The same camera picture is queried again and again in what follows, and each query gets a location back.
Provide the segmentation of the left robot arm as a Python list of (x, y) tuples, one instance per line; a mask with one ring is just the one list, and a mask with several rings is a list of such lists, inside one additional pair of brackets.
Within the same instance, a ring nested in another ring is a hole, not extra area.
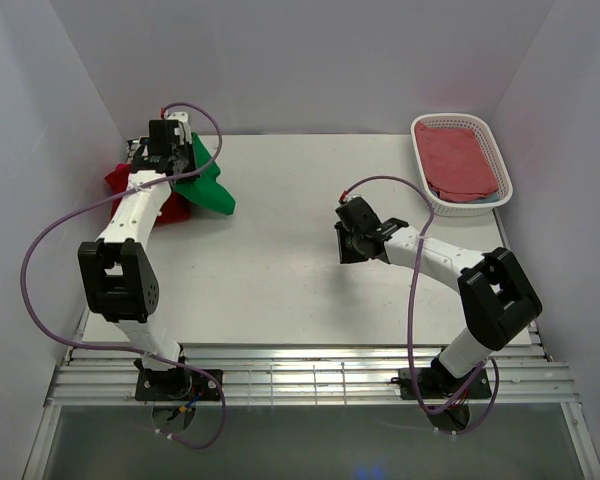
[(189, 371), (156, 360), (181, 360), (182, 347), (152, 318), (159, 283), (145, 251), (151, 230), (171, 196), (168, 176), (196, 168), (189, 115), (175, 112), (149, 122), (139, 140), (120, 199), (110, 223), (94, 242), (84, 242), (78, 261), (91, 312), (101, 315), (142, 351), (136, 362), (150, 386), (170, 399), (185, 397), (192, 387)]

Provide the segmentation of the green t shirt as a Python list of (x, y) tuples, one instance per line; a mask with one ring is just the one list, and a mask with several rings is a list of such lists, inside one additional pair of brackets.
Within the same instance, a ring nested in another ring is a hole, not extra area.
[(211, 161), (212, 154), (208, 151), (196, 133), (192, 134), (193, 152), (196, 164), (206, 168), (198, 177), (179, 180), (173, 185), (173, 192), (190, 204), (208, 209), (214, 213), (230, 216), (234, 213), (236, 200), (229, 191), (218, 182), (221, 169), (215, 161)]

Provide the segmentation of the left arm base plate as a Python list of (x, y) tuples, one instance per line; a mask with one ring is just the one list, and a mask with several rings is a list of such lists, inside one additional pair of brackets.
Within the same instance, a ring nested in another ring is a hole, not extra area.
[(218, 387), (223, 384), (224, 371), (209, 369), (208, 378), (200, 373), (171, 369), (169, 371), (138, 373), (134, 399), (141, 402), (176, 402), (198, 398), (218, 401)]

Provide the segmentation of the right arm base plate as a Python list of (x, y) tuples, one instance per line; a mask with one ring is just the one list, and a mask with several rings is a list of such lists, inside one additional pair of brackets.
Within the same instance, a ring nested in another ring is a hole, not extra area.
[[(469, 374), (456, 379), (453, 376), (444, 377), (433, 368), (416, 368), (415, 373), (418, 388), (424, 400), (447, 400), (458, 390), (461, 391), (461, 399), (486, 400), (492, 396), (491, 386), (484, 368), (465, 387), (463, 385), (470, 378)], [(397, 375), (391, 378), (390, 383), (399, 387), (402, 400), (416, 399), (408, 368), (399, 369)]]

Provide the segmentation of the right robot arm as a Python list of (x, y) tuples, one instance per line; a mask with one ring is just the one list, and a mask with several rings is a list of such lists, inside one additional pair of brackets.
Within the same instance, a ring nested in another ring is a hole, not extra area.
[(379, 260), (412, 268), (460, 297), (464, 329), (429, 367), (416, 372), (419, 391), (426, 398), (454, 397), (468, 389), (472, 370), (542, 313), (522, 266), (504, 247), (481, 253), (426, 239), (406, 221), (381, 221), (361, 197), (342, 200), (336, 215), (342, 264)]

